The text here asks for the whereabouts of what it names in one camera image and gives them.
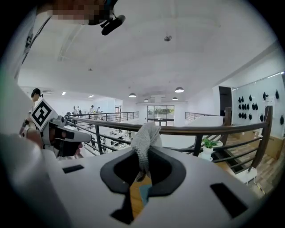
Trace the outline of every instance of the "white pot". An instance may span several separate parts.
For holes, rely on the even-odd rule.
[[[207,148],[207,147],[203,148],[203,152],[207,155],[210,155],[211,153],[213,153],[213,151],[214,151],[214,148]]]

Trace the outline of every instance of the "potted plant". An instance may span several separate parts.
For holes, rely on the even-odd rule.
[[[214,146],[218,145],[218,142],[217,141],[212,141],[210,139],[207,139],[207,138],[204,138],[203,139],[203,142],[204,142],[204,145],[205,147],[203,148],[203,152],[205,154],[208,154],[210,155],[211,153],[213,153],[214,151]]]

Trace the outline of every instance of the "window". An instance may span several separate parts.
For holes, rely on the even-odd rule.
[[[174,105],[147,106],[147,121],[155,121],[157,126],[173,126]]]

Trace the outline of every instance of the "black railing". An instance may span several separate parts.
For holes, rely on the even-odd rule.
[[[220,158],[220,159],[214,159],[213,160],[214,163],[231,162],[233,160],[236,161],[238,158],[240,158],[242,156],[246,156],[246,155],[256,151],[256,154],[254,155],[253,159],[248,159],[246,162],[238,162],[238,163],[235,163],[234,165],[230,166],[231,168],[234,168],[234,169],[236,169],[237,167],[240,167],[240,169],[235,172],[235,173],[238,173],[238,172],[246,170],[246,169],[250,170],[252,167],[256,168],[257,165],[260,163],[260,161],[261,161],[261,159],[265,153],[265,149],[267,147],[267,143],[269,140],[271,125],[272,125],[272,115],[273,115],[273,107],[267,106],[265,109],[265,117],[266,118],[265,118],[264,122],[251,124],[251,125],[244,125],[244,126],[230,126],[231,109],[227,108],[226,109],[226,115],[224,117],[225,121],[224,121],[223,126],[217,126],[217,127],[163,126],[163,127],[161,127],[160,134],[193,135],[193,136],[195,136],[194,145],[192,145],[188,148],[169,148],[168,147],[168,149],[172,149],[172,150],[179,151],[179,152],[187,152],[188,154],[193,154],[193,156],[198,156],[199,153],[201,153],[203,151],[203,149],[202,149],[203,136],[209,137],[211,135],[221,135],[222,137],[225,138],[225,142],[226,142],[226,138],[229,134],[262,129],[262,137],[258,137],[256,139],[249,140],[249,141],[242,142],[242,143],[238,143],[238,144],[234,144],[234,145],[225,145],[225,142],[223,142],[223,146],[214,148],[214,154],[215,154],[217,152],[226,152],[229,148],[240,147],[240,146],[252,143],[252,142],[257,141],[257,140],[260,141],[259,146],[250,150],[250,151],[244,152],[240,155],[229,156],[226,158]],[[90,119],[89,118],[82,119],[82,118],[78,118],[78,117],[74,117],[74,116],[68,116],[67,118],[69,120],[72,120],[73,122],[80,122],[81,121],[81,122],[85,122],[87,124],[96,126],[95,132],[94,132],[92,130],[84,129],[81,126],[78,126],[77,124],[74,124],[74,123],[68,121],[69,124],[74,125],[80,129],[84,129],[84,130],[96,135],[97,140],[95,141],[94,139],[92,139],[92,142],[96,143],[98,145],[98,149],[96,148],[96,150],[99,151],[100,154],[103,154],[102,147],[110,149],[111,151],[117,151],[116,148],[113,148],[113,147],[110,147],[110,146],[107,146],[107,145],[104,145],[103,143],[101,143],[100,137],[109,138],[111,140],[114,140],[114,141],[117,141],[120,143],[124,143],[127,145],[130,145],[131,141],[126,141],[126,140],[114,138],[111,136],[102,135],[99,132],[99,126],[108,127],[108,128],[112,128],[112,129],[134,131],[134,132],[137,132],[142,126],[142,125],[137,125],[137,124],[126,124],[126,123],[118,123],[118,122],[98,121],[98,120],[93,120],[91,118]],[[247,162],[250,162],[250,161],[252,161],[252,163],[249,166],[247,166],[247,167],[243,166],[244,164],[246,164]]]
[[[76,114],[76,115],[69,115],[68,121],[72,121],[73,124],[78,126],[89,128],[91,129],[92,124],[81,124],[86,123],[86,119],[98,120],[98,121],[105,121],[105,122],[123,122],[129,121],[132,119],[138,119],[138,112],[116,112],[116,113],[94,113],[94,114]],[[80,120],[75,121],[71,120],[70,117],[78,117]]]
[[[185,112],[185,120],[189,122],[201,117],[201,116],[218,116],[218,115],[210,115],[210,114],[202,114],[202,113],[194,113],[194,112]]]

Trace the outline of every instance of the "green plant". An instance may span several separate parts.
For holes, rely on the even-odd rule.
[[[218,145],[218,141],[212,141],[212,140],[207,139],[207,138],[204,138],[203,142],[205,144],[205,147],[207,147],[209,149],[213,148],[213,146]]]

